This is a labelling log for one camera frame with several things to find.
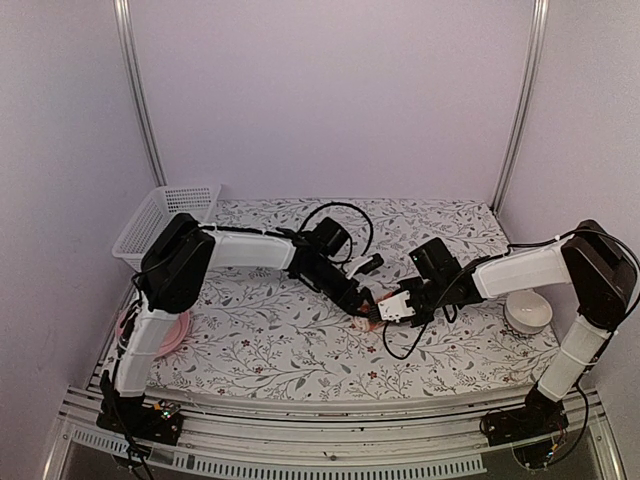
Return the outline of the orange rabbit pattern towel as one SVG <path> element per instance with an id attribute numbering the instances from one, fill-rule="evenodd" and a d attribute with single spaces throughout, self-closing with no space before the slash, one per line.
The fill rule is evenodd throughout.
<path id="1" fill-rule="evenodd" d="M 354 316 L 352 318 L 351 327 L 362 332 L 371 332 L 381 328 L 384 325 L 384 322 L 382 320 L 372 320 L 369 315 L 370 310 L 371 306 L 365 302 L 358 309 L 358 312 L 362 313 L 363 316 Z"/>

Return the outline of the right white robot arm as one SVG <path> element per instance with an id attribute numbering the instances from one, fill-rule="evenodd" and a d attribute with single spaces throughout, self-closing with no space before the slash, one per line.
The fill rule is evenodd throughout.
<path id="1" fill-rule="evenodd" d="M 585 220 L 551 240 L 513 245 L 507 252 L 461 265 L 440 238 L 409 254 L 418 274 L 380 302 L 383 320 L 425 325 L 438 309 L 556 284 L 570 284 L 577 316 L 559 352 L 537 382 L 543 397 L 523 407 L 517 427 L 537 436 L 552 424 L 552 402 L 564 398 L 612 334 L 639 305 L 639 259 L 597 222 Z"/>

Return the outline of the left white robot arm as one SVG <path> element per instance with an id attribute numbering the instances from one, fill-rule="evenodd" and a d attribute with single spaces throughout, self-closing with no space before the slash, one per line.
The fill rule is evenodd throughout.
<path id="1" fill-rule="evenodd" d="M 313 229 L 262 231 L 205 225 L 187 213 L 174 216 L 132 277 L 137 295 L 120 324 L 116 356 L 102 373 L 103 395 L 116 398 L 108 410 L 111 419 L 128 434 L 148 426 L 146 408 L 133 399 L 143 398 L 147 375 L 167 332 L 197 302 L 207 273 L 214 269 L 284 271 L 345 313 L 360 315 L 362 306 L 374 300 L 356 277 L 384 261 L 369 251 L 336 260 L 342 247 L 352 243 L 350 234 L 331 218 Z"/>

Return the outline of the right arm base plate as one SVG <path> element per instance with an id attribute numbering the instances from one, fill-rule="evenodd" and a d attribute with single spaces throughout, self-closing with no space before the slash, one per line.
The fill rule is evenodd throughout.
<path id="1" fill-rule="evenodd" d="M 569 426 L 563 408 L 545 416 L 528 407 L 491 410 L 479 423 L 480 432 L 490 446 L 529 440 L 542 435 L 560 433 Z"/>

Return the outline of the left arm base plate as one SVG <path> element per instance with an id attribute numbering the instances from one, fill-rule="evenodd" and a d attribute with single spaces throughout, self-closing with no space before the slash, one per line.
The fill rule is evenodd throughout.
<path id="1" fill-rule="evenodd" d="M 104 400 L 96 425 L 107 431 L 128 435 L 134 440 L 147 440 L 176 446 L 180 438 L 184 416 L 167 414 L 163 408 L 146 406 L 136 398 Z"/>

